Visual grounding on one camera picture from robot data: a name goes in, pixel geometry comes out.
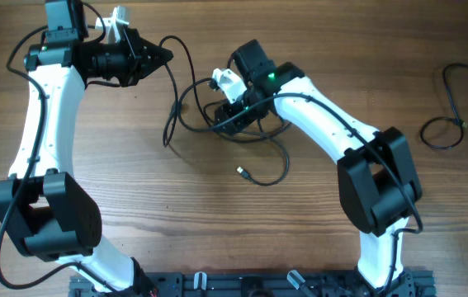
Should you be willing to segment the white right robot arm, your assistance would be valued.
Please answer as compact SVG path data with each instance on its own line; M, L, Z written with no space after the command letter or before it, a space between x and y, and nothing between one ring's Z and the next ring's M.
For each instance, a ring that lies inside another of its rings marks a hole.
M257 40L231 58L236 71L216 68L211 75L211 86L226 99L214 129L234 135L273 113L320 146L337 166L340 205L360 232L358 272L374 292L393 292L403 273L401 238L423 230L416 208L423 190L405 136L352 117L298 66L275 65Z

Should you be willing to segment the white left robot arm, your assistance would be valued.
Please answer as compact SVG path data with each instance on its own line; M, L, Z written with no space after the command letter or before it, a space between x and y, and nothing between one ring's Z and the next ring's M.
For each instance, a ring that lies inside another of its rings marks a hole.
M155 296L139 263L103 236L97 203L74 178L73 140L88 86L134 86L173 54L141 38L122 6L96 19L91 39L86 9L82 1L46 2L40 42L25 55L30 97L20 148L0 181L0 258L9 238L22 256L72 268L100 295Z

